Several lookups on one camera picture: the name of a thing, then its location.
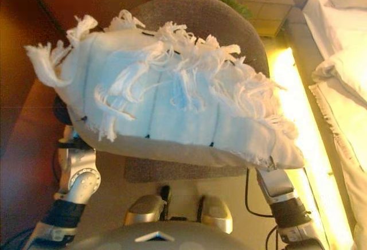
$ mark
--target wire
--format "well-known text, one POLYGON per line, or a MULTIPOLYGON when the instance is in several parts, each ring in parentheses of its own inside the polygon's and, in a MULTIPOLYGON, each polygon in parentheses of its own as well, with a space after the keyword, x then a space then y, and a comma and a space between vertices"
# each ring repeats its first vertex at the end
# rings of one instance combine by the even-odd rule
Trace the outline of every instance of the wire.
POLYGON ((1 245, 1 250, 5 250, 6 247, 8 247, 14 240, 16 240, 17 238, 19 238, 20 236, 23 236, 24 234, 28 234, 22 241, 21 243, 18 245, 17 248, 20 248, 23 243, 25 242, 25 240, 32 234, 34 227, 28 228, 22 232, 17 233, 16 235, 14 235, 13 237, 11 237, 10 239, 8 239, 3 245, 1 245))
POLYGON ((258 216, 258 217, 274 217, 272 214, 259 214, 259 213, 255 213, 253 211, 250 210, 250 208, 248 207, 248 183, 249 183, 249 173, 250 170, 249 168, 246 169, 246 186, 245 186, 245 206, 246 206, 246 210, 250 213, 253 214, 254 216, 258 216))
POLYGON ((275 249, 278 250, 278 239, 279 239, 279 233, 278 229, 275 231, 275 249))
POLYGON ((270 230, 270 232, 269 232, 268 236, 266 237, 266 241, 265 241, 265 249, 266 249, 266 250, 268 250, 268 244, 269 244, 270 236, 271 236, 271 234, 273 234, 273 232, 276 230, 276 227, 277 227, 277 225, 276 225, 273 229, 271 229, 271 230, 270 230))

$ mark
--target nightstand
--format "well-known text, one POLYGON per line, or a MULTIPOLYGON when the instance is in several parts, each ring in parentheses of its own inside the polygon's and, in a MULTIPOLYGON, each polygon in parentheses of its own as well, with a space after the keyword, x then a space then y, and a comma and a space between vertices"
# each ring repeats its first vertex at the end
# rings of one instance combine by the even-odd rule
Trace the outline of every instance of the nightstand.
POLYGON ((252 12, 248 21, 260 36, 275 37, 282 27, 293 0, 237 0, 252 12))

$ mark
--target floor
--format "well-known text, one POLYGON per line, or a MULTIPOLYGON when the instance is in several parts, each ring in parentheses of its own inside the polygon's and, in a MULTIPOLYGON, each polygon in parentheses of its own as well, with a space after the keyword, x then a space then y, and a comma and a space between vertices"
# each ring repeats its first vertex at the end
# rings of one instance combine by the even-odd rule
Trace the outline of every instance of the floor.
MULTIPOLYGON (((267 53, 284 48, 282 36, 264 39, 267 53)), ((46 213, 57 191, 52 173, 52 157, 63 125, 53 116, 52 89, 35 82, 22 109, 7 151, 1 158, 1 242, 32 227, 46 213)), ((160 186, 172 188, 170 216, 196 217, 197 203, 203 194, 222 198, 233 217, 232 236, 248 249, 265 249, 268 232, 275 226, 272 218, 259 218, 244 207, 245 174, 238 177, 129 183, 124 179, 125 159, 107 153, 97 154, 97 168, 102 176, 100 189, 87 205, 76 241, 122 225, 128 207, 144 194, 155 194, 160 186)), ((270 209, 250 176, 249 205, 258 213, 270 209)), ((274 249, 274 237, 270 249, 274 249)))

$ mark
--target white bedsheet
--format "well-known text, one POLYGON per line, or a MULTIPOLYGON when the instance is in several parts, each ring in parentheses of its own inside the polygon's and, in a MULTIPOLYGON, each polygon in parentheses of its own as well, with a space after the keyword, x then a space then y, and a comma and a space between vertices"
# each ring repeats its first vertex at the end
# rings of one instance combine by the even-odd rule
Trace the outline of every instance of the white bedsheet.
POLYGON ((367 37, 367 11, 335 9, 330 0, 308 0, 303 14, 324 59, 367 37))
POLYGON ((357 225, 357 249, 367 245, 367 105, 334 77, 310 87, 331 125, 357 225))

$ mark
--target folded towel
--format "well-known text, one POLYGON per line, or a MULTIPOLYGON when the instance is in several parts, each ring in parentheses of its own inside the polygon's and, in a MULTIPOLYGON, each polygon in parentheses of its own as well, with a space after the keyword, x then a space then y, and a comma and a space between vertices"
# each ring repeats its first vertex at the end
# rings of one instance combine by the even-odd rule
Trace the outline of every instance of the folded towel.
POLYGON ((26 50, 93 147, 198 165, 303 166, 296 128, 274 95, 279 87, 234 58, 237 45, 220 47, 215 37, 196 38, 172 22, 145 31, 126 10, 104 32, 89 33, 97 22, 88 15, 77 20, 69 47, 26 50))

